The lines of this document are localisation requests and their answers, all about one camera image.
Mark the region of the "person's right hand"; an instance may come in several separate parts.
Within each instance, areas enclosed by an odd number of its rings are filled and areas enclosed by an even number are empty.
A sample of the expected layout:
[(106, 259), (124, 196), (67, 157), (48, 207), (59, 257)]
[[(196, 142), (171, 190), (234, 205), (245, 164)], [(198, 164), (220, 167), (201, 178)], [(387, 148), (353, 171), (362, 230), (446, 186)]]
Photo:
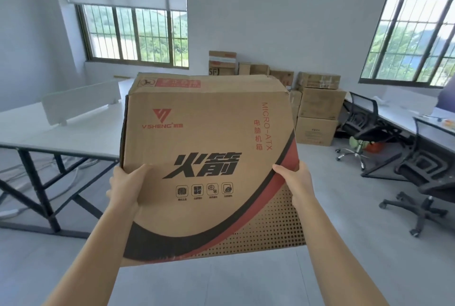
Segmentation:
[(304, 208), (311, 200), (315, 200), (314, 186), (308, 166), (303, 161), (299, 161), (299, 168), (292, 170), (292, 204), (297, 211)]

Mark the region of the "large printed cardboard box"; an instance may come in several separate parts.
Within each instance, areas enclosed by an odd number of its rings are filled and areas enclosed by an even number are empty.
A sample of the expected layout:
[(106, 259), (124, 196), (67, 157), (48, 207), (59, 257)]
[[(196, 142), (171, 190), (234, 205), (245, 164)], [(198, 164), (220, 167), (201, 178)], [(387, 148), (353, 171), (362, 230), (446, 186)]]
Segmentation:
[(305, 245), (289, 93), (268, 75), (139, 73), (125, 99), (120, 166), (152, 165), (122, 266)]

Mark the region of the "person's left forearm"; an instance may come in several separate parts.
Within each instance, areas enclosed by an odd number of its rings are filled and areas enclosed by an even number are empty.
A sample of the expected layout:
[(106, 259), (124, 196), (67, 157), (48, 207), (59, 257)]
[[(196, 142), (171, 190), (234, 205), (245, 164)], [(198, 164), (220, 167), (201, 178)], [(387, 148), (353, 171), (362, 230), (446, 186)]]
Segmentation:
[(137, 201), (111, 199), (83, 248), (42, 306), (107, 306)]

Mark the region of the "person's right forearm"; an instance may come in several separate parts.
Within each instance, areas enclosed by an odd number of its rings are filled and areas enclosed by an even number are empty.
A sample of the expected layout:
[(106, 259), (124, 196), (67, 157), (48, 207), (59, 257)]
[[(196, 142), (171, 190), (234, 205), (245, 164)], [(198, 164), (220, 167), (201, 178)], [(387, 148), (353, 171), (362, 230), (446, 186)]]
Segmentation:
[(390, 306), (315, 196), (293, 191), (292, 202), (325, 306)]

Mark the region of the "brown cardboard box with print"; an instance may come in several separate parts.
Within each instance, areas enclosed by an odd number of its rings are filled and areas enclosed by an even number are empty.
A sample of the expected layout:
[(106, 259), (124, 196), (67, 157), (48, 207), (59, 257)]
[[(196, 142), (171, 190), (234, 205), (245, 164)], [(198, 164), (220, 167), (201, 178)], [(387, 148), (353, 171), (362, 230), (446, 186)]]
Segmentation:
[(331, 146), (338, 125), (338, 120), (299, 117), (294, 130), (296, 142)]

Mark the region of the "narrow brown cardboard box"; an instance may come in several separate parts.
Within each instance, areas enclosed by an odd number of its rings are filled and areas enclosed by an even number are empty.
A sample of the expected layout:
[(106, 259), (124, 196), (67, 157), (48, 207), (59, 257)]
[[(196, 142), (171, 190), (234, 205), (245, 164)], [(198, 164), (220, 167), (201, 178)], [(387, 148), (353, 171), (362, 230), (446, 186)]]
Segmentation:
[(290, 90), (289, 91), (289, 101), (291, 104), (292, 118), (293, 118), (293, 127), (296, 127), (297, 120), (299, 117), (299, 108), (302, 101), (302, 92), (299, 90)]

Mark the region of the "plain brown cardboard box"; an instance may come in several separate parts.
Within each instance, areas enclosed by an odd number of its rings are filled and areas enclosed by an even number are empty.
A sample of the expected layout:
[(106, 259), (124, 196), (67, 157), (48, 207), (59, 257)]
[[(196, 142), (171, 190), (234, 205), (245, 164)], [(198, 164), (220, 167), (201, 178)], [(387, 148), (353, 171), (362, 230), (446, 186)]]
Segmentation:
[(337, 120), (346, 91), (320, 88), (303, 88), (299, 117)]

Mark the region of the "green and orange object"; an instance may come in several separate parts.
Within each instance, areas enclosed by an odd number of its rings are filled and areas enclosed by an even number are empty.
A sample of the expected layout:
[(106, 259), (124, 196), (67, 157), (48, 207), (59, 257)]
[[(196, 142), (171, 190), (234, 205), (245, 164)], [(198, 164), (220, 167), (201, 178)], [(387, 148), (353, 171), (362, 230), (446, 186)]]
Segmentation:
[(353, 136), (349, 138), (349, 144), (351, 148), (360, 148), (362, 151), (366, 151), (372, 154), (377, 154), (383, 147), (382, 143), (380, 142), (356, 140)]

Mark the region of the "black mesh office chair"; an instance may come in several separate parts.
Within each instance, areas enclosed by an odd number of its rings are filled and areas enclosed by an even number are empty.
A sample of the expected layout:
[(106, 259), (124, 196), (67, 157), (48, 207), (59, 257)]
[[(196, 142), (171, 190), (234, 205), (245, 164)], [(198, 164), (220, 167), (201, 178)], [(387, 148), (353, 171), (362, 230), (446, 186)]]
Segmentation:
[(426, 119), (414, 118), (416, 135), (411, 150), (396, 166), (395, 172), (417, 187), (425, 199), (418, 203), (405, 192), (396, 200), (383, 200), (381, 209), (395, 206), (417, 217), (409, 233), (418, 238), (426, 221), (432, 221), (455, 234), (455, 224), (444, 221), (448, 211), (433, 207), (435, 199), (455, 205), (455, 131)]
[[(348, 107), (348, 117), (341, 124), (341, 130), (353, 136), (356, 140), (398, 143), (401, 149), (406, 149), (409, 142), (401, 133), (402, 129), (392, 126), (387, 121), (380, 118), (378, 113), (378, 102), (374, 99), (349, 92), (350, 105)], [(346, 157), (354, 157), (360, 161), (361, 171), (366, 171), (366, 151), (360, 148), (338, 148), (336, 161), (341, 161)]]

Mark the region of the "taped flat cardboard box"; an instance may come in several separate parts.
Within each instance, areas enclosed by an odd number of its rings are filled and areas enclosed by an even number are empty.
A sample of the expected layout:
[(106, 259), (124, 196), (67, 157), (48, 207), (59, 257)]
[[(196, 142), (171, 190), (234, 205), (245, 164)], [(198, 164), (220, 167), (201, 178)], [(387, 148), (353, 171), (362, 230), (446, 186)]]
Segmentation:
[(316, 88), (337, 90), (339, 88), (340, 80), (341, 76), (335, 74), (299, 72), (296, 89)]

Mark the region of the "small brown cardboard box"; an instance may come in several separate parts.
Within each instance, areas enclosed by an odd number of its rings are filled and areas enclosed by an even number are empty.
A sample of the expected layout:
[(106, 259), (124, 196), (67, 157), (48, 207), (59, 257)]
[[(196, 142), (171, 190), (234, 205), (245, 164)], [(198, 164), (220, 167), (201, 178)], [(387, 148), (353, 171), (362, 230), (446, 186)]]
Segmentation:
[(267, 64), (253, 64), (240, 62), (238, 64), (238, 75), (270, 75), (270, 67)]

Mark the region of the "cardboard box with red label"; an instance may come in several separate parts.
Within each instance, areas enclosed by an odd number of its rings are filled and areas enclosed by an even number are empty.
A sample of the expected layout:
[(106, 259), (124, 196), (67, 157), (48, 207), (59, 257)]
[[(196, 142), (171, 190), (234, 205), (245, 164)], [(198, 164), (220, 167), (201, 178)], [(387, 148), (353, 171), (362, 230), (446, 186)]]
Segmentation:
[(209, 51), (208, 75), (236, 75), (237, 53), (232, 51)]

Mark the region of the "window with metal bars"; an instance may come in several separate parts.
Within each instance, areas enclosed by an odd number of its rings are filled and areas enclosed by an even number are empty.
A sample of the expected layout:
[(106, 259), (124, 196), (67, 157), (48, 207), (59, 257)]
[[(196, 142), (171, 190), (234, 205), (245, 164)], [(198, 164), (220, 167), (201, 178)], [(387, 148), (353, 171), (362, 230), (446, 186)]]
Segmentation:
[(189, 69), (187, 12), (76, 5), (90, 62)]
[(443, 89), (455, 77), (455, 0), (386, 0), (359, 83)]

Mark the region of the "long white desk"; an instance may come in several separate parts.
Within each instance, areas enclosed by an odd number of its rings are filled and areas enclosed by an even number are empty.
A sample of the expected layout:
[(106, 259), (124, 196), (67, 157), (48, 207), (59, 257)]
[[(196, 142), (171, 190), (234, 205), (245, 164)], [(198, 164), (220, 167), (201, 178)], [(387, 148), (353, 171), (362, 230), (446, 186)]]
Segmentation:
[(378, 117), (401, 131), (399, 137), (417, 134), (455, 154), (455, 113), (438, 108), (438, 98), (400, 87), (389, 86), (374, 96), (366, 96), (377, 105)]

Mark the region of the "white desk with black frame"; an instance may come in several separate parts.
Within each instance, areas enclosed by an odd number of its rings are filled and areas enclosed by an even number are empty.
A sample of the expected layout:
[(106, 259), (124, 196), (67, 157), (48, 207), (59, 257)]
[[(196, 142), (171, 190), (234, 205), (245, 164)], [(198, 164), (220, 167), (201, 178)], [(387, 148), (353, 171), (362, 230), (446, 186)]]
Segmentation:
[(41, 102), (0, 113), (0, 149), (20, 163), (0, 168), (0, 228), (87, 239), (64, 229), (58, 216), (75, 204), (96, 219), (103, 212), (81, 194), (120, 161), (126, 95), (131, 78), (115, 78), (121, 100), (49, 125)]

